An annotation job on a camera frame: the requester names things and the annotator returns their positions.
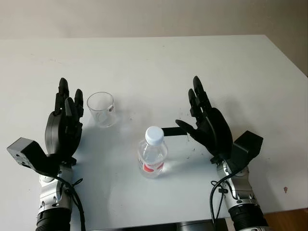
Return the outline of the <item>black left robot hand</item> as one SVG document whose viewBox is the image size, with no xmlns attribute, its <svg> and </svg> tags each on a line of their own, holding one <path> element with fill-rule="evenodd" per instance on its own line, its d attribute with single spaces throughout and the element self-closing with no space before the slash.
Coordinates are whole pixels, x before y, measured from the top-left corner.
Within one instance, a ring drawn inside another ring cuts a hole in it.
<svg viewBox="0 0 308 231">
<path fill-rule="evenodd" d="M 77 160 L 73 154 L 77 150 L 82 134 L 83 93 L 76 90 L 75 97 L 69 96 L 68 82 L 61 78 L 55 98 L 55 108 L 49 115 L 45 129 L 47 157 L 57 163 L 74 166 Z"/>
</svg>

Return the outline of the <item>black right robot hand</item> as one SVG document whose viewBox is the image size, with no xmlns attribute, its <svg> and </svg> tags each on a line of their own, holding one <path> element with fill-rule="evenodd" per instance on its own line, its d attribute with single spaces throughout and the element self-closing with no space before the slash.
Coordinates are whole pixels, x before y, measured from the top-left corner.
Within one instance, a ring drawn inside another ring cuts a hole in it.
<svg viewBox="0 0 308 231">
<path fill-rule="evenodd" d="M 211 106 L 198 76 L 193 78 L 193 89 L 189 89 L 188 97 L 197 128 L 179 119 L 175 120 L 176 124 L 212 154 L 212 164 L 228 159 L 233 144 L 231 130 L 222 113 Z"/>
</svg>

